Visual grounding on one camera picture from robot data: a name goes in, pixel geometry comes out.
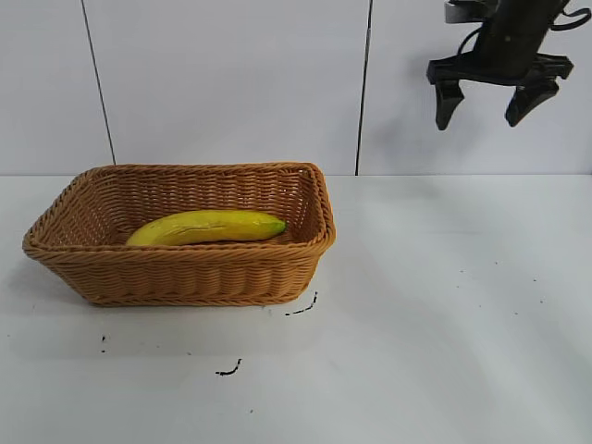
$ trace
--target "white wall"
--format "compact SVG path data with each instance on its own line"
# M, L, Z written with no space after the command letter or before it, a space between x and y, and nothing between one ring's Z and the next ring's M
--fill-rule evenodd
M573 0L572 7L581 4ZM368 0L86 0L119 163L303 160L352 174ZM446 132L431 58L475 25L444 0L374 1L362 174L588 173L592 25L544 50L576 64L516 129L512 89L465 83ZM110 163L80 0L0 5L0 174Z
M119 163L352 174L367 0L87 0Z
M573 0L571 8L585 6ZM452 56L475 25L447 25L443 0L375 0L361 173L589 173L592 171L592 24L552 32L543 52L575 70L518 127L504 114L513 89L462 82L466 99L449 129L434 123L427 62Z
M111 162L79 0L0 4L0 174Z

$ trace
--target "banana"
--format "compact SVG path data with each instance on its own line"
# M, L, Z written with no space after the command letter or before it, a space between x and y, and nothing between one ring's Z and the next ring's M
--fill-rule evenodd
M136 230L126 245L179 246L215 241L264 241L286 222L258 211L199 210L156 219Z

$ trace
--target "black debris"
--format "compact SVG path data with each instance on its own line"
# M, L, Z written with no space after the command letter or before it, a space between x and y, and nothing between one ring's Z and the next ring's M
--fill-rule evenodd
M318 291L315 291L313 301L311 302L311 304L308 307L302 308L301 310L298 310L297 312L286 313L286 316L299 315L300 313L308 312L309 310L311 310L316 304L316 296L317 295L318 295Z
M242 362L242 359L239 359L237 361L237 364L234 366L234 368L232 370L230 370L229 372L216 372L216 374L218 376L230 376L230 375L234 375L235 373L237 373L237 370L241 366L241 362Z

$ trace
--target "white table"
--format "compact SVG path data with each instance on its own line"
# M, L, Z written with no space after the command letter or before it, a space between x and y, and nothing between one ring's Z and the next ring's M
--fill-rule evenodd
M329 178L263 309L91 307L20 251L68 181L0 178L3 444L592 442L592 177Z

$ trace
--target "woven basket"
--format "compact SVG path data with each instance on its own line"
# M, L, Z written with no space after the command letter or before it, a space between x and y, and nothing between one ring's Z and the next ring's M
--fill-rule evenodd
M288 221L259 242L128 247L159 217L259 210ZM25 235L25 253L100 305L265 305L308 286L335 227L311 164L105 166L75 178Z

